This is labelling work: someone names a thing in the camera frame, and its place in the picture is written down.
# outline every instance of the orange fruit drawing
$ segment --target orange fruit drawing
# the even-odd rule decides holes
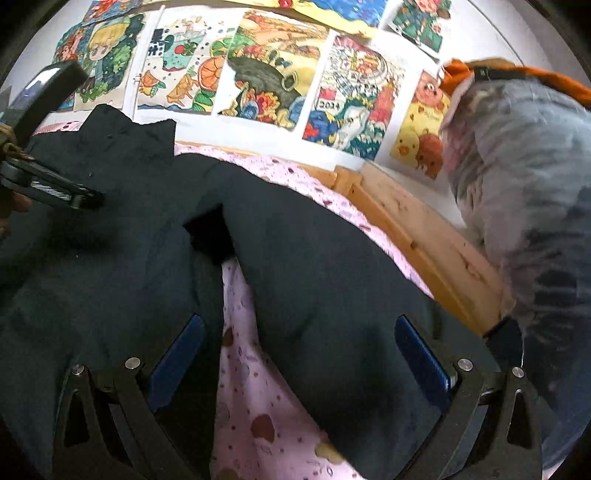
[[[220,80],[222,74],[223,62],[225,60],[224,55],[218,57],[211,57],[204,61],[197,69],[197,80],[203,90],[208,92],[217,91],[217,83]]]

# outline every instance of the colorful drawing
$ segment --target colorful drawing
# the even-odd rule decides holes
[[[389,26],[437,59],[451,7],[451,0],[403,0]]]
[[[235,27],[223,12],[164,16],[154,31],[139,83],[139,109],[211,113]]]
[[[81,24],[71,27],[71,29],[61,36],[60,41],[57,43],[52,63],[76,60],[82,65],[82,59],[84,58],[84,52],[86,51],[86,46],[90,40],[91,32],[92,27],[83,27]],[[72,107],[74,107],[73,93],[57,110],[66,110]]]
[[[449,97],[423,72],[390,156],[435,180],[443,167],[439,127],[448,108]]]
[[[238,94],[220,113],[294,128],[326,37],[324,27],[247,12],[228,53]]]
[[[290,8],[343,32],[372,38],[387,0],[235,0],[255,7]]]
[[[374,160],[388,128],[404,69],[347,37],[337,37],[304,140]]]
[[[74,111],[108,103],[123,107],[125,86],[145,14],[118,17],[94,26],[82,68],[89,75],[76,92]]]
[[[82,25],[104,22],[110,18],[125,15],[131,9],[141,5],[142,0],[93,0],[82,19]]]

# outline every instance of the cartoon bear poster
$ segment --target cartoon bear poster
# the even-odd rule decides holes
[[[437,80],[422,72],[390,157],[435,180],[443,167],[439,127],[449,102],[447,95],[437,86]]]

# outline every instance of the black fabric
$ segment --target black fabric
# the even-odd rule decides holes
[[[479,367],[496,368],[492,356],[349,222],[230,164],[205,181],[186,226],[194,246],[237,256],[265,352],[361,475],[391,480],[439,417],[394,342],[396,318],[413,315]]]
[[[208,341],[157,417],[207,476],[223,333],[219,264],[236,255],[263,348],[353,466],[391,480],[438,418],[394,343],[396,317],[414,315],[479,367],[495,367],[490,353],[359,229],[237,166],[173,158],[173,136],[171,121],[135,125],[99,106],[79,132],[32,140],[33,155],[104,192],[106,205],[36,204],[15,216],[0,249],[0,413],[18,444],[48,477],[68,368],[141,357],[200,313]]]
[[[207,164],[174,159],[174,131],[173,121],[142,126],[98,106],[79,132],[31,140],[29,151],[40,162],[106,194],[105,206],[95,212],[35,203],[30,213],[14,215],[13,234],[0,248],[0,413],[46,478],[57,406],[71,365],[93,369],[141,358],[194,313],[202,314],[208,338],[212,332],[220,335],[223,318],[215,325],[216,319],[212,324],[199,311],[200,270],[182,228],[197,204]],[[215,271],[217,284],[211,271],[202,279],[206,300],[222,299],[221,270]],[[219,304],[213,311],[219,311],[219,320]],[[208,364],[215,361],[219,349],[208,348],[214,351],[202,352],[195,365],[200,358],[203,363],[202,355]],[[208,368],[217,372],[216,365]],[[191,394],[186,385],[179,389],[181,400]],[[217,373],[213,383],[209,375],[193,391],[193,399],[208,399],[203,414],[209,422],[197,427],[207,432],[210,445],[216,386]],[[167,411],[161,414],[166,417]]]

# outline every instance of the poster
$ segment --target poster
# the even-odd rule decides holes
[[[372,38],[387,0],[235,0],[255,7],[290,8],[343,32]]]
[[[225,11],[166,11],[152,34],[142,70],[139,109],[211,113],[237,23]]]
[[[449,30],[451,0],[403,0],[390,28],[434,59]]]
[[[234,98],[220,113],[293,129],[327,33],[270,12],[246,12],[228,52]]]
[[[437,80],[423,72],[390,157],[435,180],[443,167],[439,127],[449,102]]]
[[[129,10],[141,7],[142,0],[93,0],[82,19],[82,25],[104,22],[113,17],[124,15]]]
[[[82,69],[89,78],[76,91],[75,112],[92,110],[101,103],[123,107],[129,68],[145,17],[118,17],[93,26],[82,59]]]
[[[374,160],[404,69],[347,37],[337,37],[322,74],[304,140]]]
[[[56,51],[53,54],[52,63],[59,61],[76,60],[82,65],[82,59],[86,46],[90,40],[90,33],[92,32],[92,26],[83,27],[82,24],[77,24],[71,27],[66,33],[61,36],[59,42],[57,42]],[[68,99],[60,105],[57,111],[67,110],[74,107],[74,93],[72,93]]]

